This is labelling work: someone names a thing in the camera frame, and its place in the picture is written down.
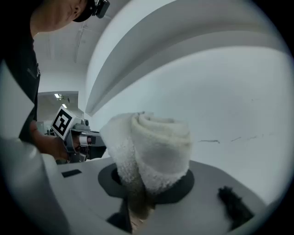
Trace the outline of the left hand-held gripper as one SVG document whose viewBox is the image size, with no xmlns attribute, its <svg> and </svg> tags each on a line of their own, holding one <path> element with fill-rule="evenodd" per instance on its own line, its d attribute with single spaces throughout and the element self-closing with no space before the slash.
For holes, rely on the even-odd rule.
<svg viewBox="0 0 294 235">
<path fill-rule="evenodd" d="M 69 162 L 85 162 L 92 148 L 101 147 L 99 132 L 92 131 L 87 119 L 82 119 L 61 106 L 51 124 L 54 132 L 63 140 Z"/>
</svg>

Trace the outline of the person's black shirt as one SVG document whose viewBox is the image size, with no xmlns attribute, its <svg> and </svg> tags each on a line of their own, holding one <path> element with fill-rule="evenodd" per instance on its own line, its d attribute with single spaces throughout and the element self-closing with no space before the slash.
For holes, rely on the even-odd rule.
<svg viewBox="0 0 294 235">
<path fill-rule="evenodd" d="M 14 79 L 27 97 L 33 102 L 34 108 L 30 111 L 21 133 L 20 139 L 33 143 L 29 131 L 31 122 L 37 120 L 38 89 L 40 84 L 40 69 L 33 46 L 34 40 L 30 32 L 9 39 L 4 46 L 4 60 Z"/>
</svg>

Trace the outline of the person's left hand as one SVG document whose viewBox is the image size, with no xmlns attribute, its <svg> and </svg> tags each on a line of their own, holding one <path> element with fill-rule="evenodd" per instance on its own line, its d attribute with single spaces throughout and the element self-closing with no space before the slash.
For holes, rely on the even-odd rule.
<svg viewBox="0 0 294 235">
<path fill-rule="evenodd" d="M 44 152 L 53 156 L 55 159 L 69 160 L 68 152 L 60 137 L 46 136 Z"/>
</svg>

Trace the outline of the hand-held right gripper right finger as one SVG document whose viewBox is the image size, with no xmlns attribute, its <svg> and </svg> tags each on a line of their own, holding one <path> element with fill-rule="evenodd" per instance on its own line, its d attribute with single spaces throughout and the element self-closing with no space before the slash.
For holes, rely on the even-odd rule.
<svg viewBox="0 0 294 235">
<path fill-rule="evenodd" d="M 191 161 L 192 190 L 178 203 L 157 205 L 142 228 L 142 235 L 225 235 L 231 228 L 218 189 L 229 186 L 254 214 L 265 203 L 249 188 L 226 172 Z"/>
</svg>

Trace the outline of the person's left forearm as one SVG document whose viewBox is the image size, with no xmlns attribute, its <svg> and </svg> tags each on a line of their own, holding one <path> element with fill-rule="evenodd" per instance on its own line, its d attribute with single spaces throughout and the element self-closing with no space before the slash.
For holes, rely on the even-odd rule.
<svg viewBox="0 0 294 235">
<path fill-rule="evenodd" d="M 37 128 L 36 121 L 30 123 L 30 134 L 32 136 L 34 145 L 39 149 L 41 153 L 49 154 L 54 158 L 58 157 L 58 152 L 56 151 L 56 140 L 54 137 L 43 135 Z"/>
</svg>

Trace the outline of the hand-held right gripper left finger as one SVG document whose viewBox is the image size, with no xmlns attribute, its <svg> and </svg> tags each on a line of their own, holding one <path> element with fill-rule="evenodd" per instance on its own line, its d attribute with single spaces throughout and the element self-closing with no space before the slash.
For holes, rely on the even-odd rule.
<svg viewBox="0 0 294 235">
<path fill-rule="evenodd" d="M 90 218 L 99 218 L 123 232 L 133 232 L 128 210 L 127 192 L 111 158 L 58 165 L 70 187 L 71 196 L 81 200 Z"/>
</svg>

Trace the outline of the white cloth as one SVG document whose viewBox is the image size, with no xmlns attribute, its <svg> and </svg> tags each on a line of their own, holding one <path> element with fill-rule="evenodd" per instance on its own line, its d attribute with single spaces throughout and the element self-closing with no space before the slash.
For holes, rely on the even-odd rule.
<svg viewBox="0 0 294 235">
<path fill-rule="evenodd" d="M 126 188 L 130 210 L 146 219 L 151 198 L 172 188 L 189 169 L 188 125 L 151 112 L 123 113 L 111 118 L 100 135 Z"/>
</svg>

